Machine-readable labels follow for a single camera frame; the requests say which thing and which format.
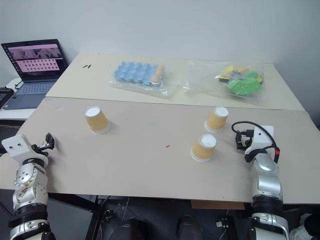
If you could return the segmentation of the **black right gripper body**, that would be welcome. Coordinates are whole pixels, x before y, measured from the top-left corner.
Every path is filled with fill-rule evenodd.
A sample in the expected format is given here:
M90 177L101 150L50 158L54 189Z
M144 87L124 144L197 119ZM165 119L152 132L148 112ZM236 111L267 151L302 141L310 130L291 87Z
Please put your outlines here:
M247 129L243 130L240 134L240 143L241 143L241 149L246 150L248 147L251 146L252 140L254 136L254 130L253 129Z

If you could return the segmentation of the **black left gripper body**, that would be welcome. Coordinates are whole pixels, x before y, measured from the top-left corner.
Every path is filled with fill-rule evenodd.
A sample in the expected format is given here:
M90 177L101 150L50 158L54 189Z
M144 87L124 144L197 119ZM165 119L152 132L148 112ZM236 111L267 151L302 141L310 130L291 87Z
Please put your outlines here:
M50 144L49 143L43 144L41 146L37 146L36 144L32 144L31 148L37 154L41 154L41 155L46 156L46 157L49 156L48 152L44 151L44 150L50 148Z

